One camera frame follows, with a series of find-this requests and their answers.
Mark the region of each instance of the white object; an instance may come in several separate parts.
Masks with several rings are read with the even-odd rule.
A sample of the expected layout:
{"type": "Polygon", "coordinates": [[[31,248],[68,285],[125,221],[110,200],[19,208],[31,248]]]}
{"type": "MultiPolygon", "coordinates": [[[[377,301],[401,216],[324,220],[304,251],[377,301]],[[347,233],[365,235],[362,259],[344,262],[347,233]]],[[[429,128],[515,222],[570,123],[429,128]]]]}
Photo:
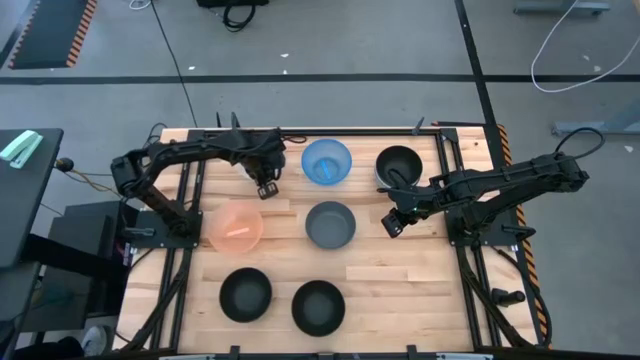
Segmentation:
{"type": "Polygon", "coordinates": [[[129,9],[131,9],[131,10],[146,9],[147,7],[149,7],[149,5],[151,5],[151,1],[152,0],[147,0],[146,2],[144,0],[131,0],[131,2],[129,3],[129,9]],[[133,4],[135,4],[135,3],[142,4],[142,5],[133,6],[133,4]]]}
{"type": "Polygon", "coordinates": [[[638,46],[638,43],[640,43],[640,34],[638,34],[638,38],[636,39],[636,42],[633,44],[633,46],[631,47],[631,49],[629,50],[627,55],[622,59],[622,61],[620,61],[620,63],[618,65],[614,66],[611,70],[607,71],[606,73],[604,73],[602,75],[594,77],[593,79],[589,79],[589,80],[581,82],[581,83],[573,84],[571,86],[567,86],[566,88],[562,88],[562,89],[543,89],[542,87],[540,87],[540,85],[536,82],[536,77],[535,77],[535,74],[534,74],[534,68],[536,66],[536,62],[538,61],[538,58],[540,57],[540,54],[542,54],[542,51],[544,50],[545,46],[547,46],[547,43],[549,42],[549,39],[551,38],[551,35],[553,35],[553,33],[556,31],[556,28],[560,25],[560,23],[562,23],[562,20],[564,20],[564,18],[566,18],[567,15],[569,15],[571,10],[573,10],[573,8],[576,6],[576,4],[578,4],[578,1],[580,1],[580,0],[576,0],[571,5],[569,10],[567,10],[567,12],[564,13],[564,15],[562,15],[560,20],[558,20],[558,22],[553,26],[553,28],[551,28],[551,31],[549,32],[549,35],[547,35],[547,38],[544,39],[544,42],[542,42],[542,46],[540,46],[540,50],[538,50],[538,53],[536,54],[536,57],[533,58],[533,61],[531,62],[531,80],[533,81],[533,86],[535,86],[538,90],[540,90],[542,92],[549,93],[549,94],[561,93],[561,92],[564,92],[564,91],[567,91],[567,90],[575,89],[575,88],[583,86],[583,85],[590,84],[592,82],[595,82],[595,81],[598,81],[598,80],[604,78],[605,76],[608,76],[611,73],[613,73],[614,71],[618,70],[622,65],[624,65],[624,63],[627,62],[627,60],[629,60],[629,58],[631,57],[631,54],[633,54],[633,52],[636,50],[636,47],[638,46]]]}

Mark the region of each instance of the orange bowl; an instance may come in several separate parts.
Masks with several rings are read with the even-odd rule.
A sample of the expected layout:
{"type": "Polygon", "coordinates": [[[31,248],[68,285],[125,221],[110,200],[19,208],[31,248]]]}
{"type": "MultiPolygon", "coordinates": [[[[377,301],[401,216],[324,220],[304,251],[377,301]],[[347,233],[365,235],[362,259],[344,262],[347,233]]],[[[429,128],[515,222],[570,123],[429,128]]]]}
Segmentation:
{"type": "Polygon", "coordinates": [[[241,254],[253,249],[260,241],[264,224],[255,204],[230,201],[211,213],[206,236],[221,253],[241,254]]]}

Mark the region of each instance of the blue bowl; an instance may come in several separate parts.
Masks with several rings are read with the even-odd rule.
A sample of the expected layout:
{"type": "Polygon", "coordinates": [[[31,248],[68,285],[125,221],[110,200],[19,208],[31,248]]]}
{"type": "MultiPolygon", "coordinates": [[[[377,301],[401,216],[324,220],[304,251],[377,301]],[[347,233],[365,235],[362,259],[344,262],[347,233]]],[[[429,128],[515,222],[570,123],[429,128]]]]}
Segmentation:
{"type": "Polygon", "coordinates": [[[302,170],[318,185],[335,185],[349,174],[351,153],[337,140],[316,140],[302,153],[302,170]]]}

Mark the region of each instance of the black cable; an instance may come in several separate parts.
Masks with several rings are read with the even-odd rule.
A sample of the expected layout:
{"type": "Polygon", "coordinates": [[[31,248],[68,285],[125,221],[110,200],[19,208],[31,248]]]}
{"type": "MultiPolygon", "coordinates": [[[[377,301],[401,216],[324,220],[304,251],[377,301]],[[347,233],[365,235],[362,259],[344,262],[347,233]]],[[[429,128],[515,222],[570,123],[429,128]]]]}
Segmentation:
{"type": "Polygon", "coordinates": [[[307,137],[304,135],[289,135],[283,136],[282,141],[289,141],[294,144],[304,144],[307,142],[307,137]]]}
{"type": "Polygon", "coordinates": [[[62,213],[60,211],[52,209],[52,208],[50,208],[49,206],[47,206],[47,205],[45,205],[43,203],[40,203],[40,206],[42,206],[45,209],[49,209],[50,211],[52,211],[52,212],[54,212],[54,213],[56,213],[56,214],[58,214],[60,216],[64,216],[64,215],[62,215],[62,213]]]}
{"type": "Polygon", "coordinates": [[[500,250],[500,249],[496,248],[495,246],[491,246],[491,248],[495,252],[497,252],[500,256],[502,256],[507,261],[509,261],[511,263],[511,265],[513,265],[518,270],[518,272],[520,273],[520,276],[522,276],[522,279],[524,280],[524,282],[531,289],[531,292],[533,293],[533,296],[540,303],[540,307],[542,308],[542,313],[544,314],[544,317],[547,319],[547,334],[544,337],[544,341],[540,345],[542,345],[544,347],[549,346],[551,344],[551,332],[552,332],[551,315],[549,314],[549,309],[547,308],[547,304],[545,304],[544,299],[542,299],[542,295],[540,294],[540,290],[533,284],[533,282],[531,282],[531,279],[524,273],[524,271],[520,268],[520,266],[518,266],[518,262],[516,260],[514,260],[511,256],[509,256],[509,254],[507,254],[503,250],[500,250]]]}
{"type": "Polygon", "coordinates": [[[593,154],[594,152],[596,152],[596,151],[600,150],[600,148],[601,148],[601,147],[604,145],[604,143],[605,143],[604,135],[602,135],[602,133],[601,133],[600,131],[598,131],[598,130],[596,130],[596,129],[594,129],[594,128],[590,128],[590,127],[581,127],[581,128],[577,128],[577,129],[573,130],[573,131],[572,131],[572,132],[570,132],[567,136],[565,136],[565,137],[560,141],[560,143],[558,144],[558,146],[556,146],[556,150],[555,150],[555,152],[560,151],[560,148],[562,147],[562,145],[564,145],[564,143],[565,143],[567,140],[571,139],[571,137],[572,137],[573,135],[575,135],[575,134],[577,134],[577,133],[579,133],[579,132],[583,132],[583,131],[592,132],[592,133],[594,133],[594,134],[598,135],[598,136],[600,137],[600,143],[598,143],[598,145],[596,145],[596,146],[595,146],[594,148],[592,148],[591,150],[589,150],[589,151],[587,151],[587,152],[585,152],[585,153],[582,153],[582,154],[580,154],[580,155],[573,156],[573,158],[574,158],[574,159],[576,159],[576,160],[577,160],[577,159],[581,159],[581,158],[583,158],[583,157],[585,157],[585,156],[589,156],[589,155],[593,154]]]}
{"type": "Polygon", "coordinates": [[[164,38],[164,42],[167,44],[167,49],[169,49],[169,53],[171,54],[171,59],[173,59],[173,64],[175,65],[176,71],[178,72],[178,77],[180,78],[180,84],[182,84],[182,90],[184,90],[184,95],[187,98],[187,103],[189,104],[189,111],[191,111],[191,119],[193,120],[193,125],[195,127],[199,127],[198,122],[196,121],[196,115],[193,112],[193,106],[191,105],[191,98],[189,97],[189,92],[187,91],[187,87],[184,85],[184,79],[182,78],[182,73],[180,72],[180,66],[178,65],[176,56],[173,54],[171,45],[169,45],[167,34],[165,34],[164,32],[164,28],[162,27],[162,22],[160,21],[160,17],[158,16],[158,11],[156,10],[156,5],[153,3],[153,0],[151,0],[151,8],[153,9],[153,13],[156,16],[156,20],[158,21],[158,26],[160,27],[160,32],[162,32],[162,37],[164,38]]]}
{"type": "Polygon", "coordinates": [[[229,2],[229,5],[227,5],[227,7],[224,9],[224,14],[222,15],[222,23],[224,24],[224,27],[227,28],[227,31],[232,33],[242,31],[242,29],[249,25],[251,20],[253,20],[253,17],[256,15],[256,6],[251,5],[251,12],[249,13],[249,16],[244,19],[244,21],[234,21],[229,19],[229,13],[231,12],[231,9],[236,6],[238,2],[239,0],[231,0],[229,2]]]}

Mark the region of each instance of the concrete floor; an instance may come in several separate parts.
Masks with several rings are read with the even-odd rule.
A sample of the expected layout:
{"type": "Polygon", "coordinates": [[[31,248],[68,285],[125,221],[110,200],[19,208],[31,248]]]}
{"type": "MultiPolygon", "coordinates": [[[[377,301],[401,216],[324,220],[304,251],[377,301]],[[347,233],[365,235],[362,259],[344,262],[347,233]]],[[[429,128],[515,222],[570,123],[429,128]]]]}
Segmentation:
{"type": "MultiPolygon", "coordinates": [[[[27,0],[0,2],[0,43],[27,0]]],[[[79,62],[72,69],[13,71],[0,77],[175,75],[151,9],[128,0],[100,1],[79,62]]],[[[485,74],[527,74],[557,16],[516,16],[512,1],[465,2],[485,74]]],[[[541,57],[541,74],[593,74],[621,59],[640,32],[631,0],[600,18],[568,19],[541,57]]],[[[226,32],[195,1],[162,0],[157,9],[181,71],[188,75],[433,73],[471,74],[454,3],[436,0],[277,0],[259,8],[238,34],[226,32]]],[[[640,51],[621,73],[640,73],[640,51]]],[[[547,84],[549,87],[564,84],[547,84]]],[[[358,82],[188,84],[201,126],[215,111],[236,111],[244,126],[413,125],[484,121],[474,83],[358,82]]],[[[489,84],[498,123],[507,127],[515,161],[553,151],[555,121],[610,120],[638,101],[638,83],[592,84],[548,95],[531,84],[489,84]]],[[[111,159],[139,147],[151,125],[192,124],[179,84],[0,85],[0,127],[61,127],[60,156],[86,172],[108,172],[111,159]]],[[[575,138],[577,153],[595,139],[575,138]]],[[[577,194],[525,204],[542,292],[554,325],[554,348],[640,354],[640,250],[636,231],[640,139],[609,137],[580,161],[591,180],[577,194]],[[633,152],[625,150],[631,146],[633,152]]],[[[99,181],[110,183],[109,178],[99,181]]],[[[112,199],[54,172],[43,202],[64,206],[112,199]]],[[[41,209],[34,232],[48,233],[54,214],[41,209]]]]}

